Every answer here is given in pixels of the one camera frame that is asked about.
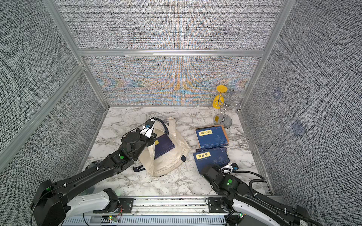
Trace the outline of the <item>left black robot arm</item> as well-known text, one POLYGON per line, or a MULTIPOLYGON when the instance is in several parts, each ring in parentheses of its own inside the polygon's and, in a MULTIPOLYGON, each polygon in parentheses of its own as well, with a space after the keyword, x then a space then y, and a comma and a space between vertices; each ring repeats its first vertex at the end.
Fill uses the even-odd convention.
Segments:
POLYGON ((154 144, 156 134, 142 135, 140 130, 126 134, 121 146, 103 161, 85 171, 60 180, 42 182, 31 203, 31 222, 39 226, 57 226, 75 211, 71 200, 91 186, 113 177, 129 167, 138 159, 142 151, 154 144))

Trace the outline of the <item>cream canvas tote bag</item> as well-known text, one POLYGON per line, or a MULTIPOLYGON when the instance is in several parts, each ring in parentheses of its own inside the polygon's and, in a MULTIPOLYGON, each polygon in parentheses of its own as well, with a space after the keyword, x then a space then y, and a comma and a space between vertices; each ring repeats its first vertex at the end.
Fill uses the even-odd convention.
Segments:
POLYGON ((175 120, 170 117, 167 122, 168 124, 163 125, 162 122, 156 121, 153 132, 156 134, 156 139, 163 134, 167 134, 175 144, 175 148, 155 159, 155 145, 146 147, 138 158, 141 165, 133 167, 133 171, 140 172, 145 170, 150 176, 162 177, 187 160, 190 146, 176 129, 175 120))

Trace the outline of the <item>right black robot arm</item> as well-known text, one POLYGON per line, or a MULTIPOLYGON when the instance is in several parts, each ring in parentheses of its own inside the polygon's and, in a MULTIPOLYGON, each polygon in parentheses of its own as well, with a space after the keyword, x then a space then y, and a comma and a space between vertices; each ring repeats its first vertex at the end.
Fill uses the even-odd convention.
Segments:
POLYGON ((245 216, 251 216, 268 226, 320 226, 310 218, 308 211, 273 200, 253 188, 255 182, 266 179, 247 170, 232 170, 210 164, 201 170, 201 176, 220 196, 219 200, 207 198, 207 204, 228 213, 225 225, 237 225, 245 216))

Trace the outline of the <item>blue book yellow label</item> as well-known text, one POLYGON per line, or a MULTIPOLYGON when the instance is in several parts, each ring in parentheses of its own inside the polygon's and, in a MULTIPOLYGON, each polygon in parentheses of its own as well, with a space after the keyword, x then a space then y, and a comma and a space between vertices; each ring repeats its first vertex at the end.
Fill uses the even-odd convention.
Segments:
POLYGON ((200 148, 210 149, 228 146, 230 141, 222 125, 213 125, 195 129, 200 148))
POLYGON ((193 154, 193 157, 200 175, 202 170, 210 164, 224 167, 231 162, 227 153, 227 148, 225 147, 216 147, 196 152, 193 154))

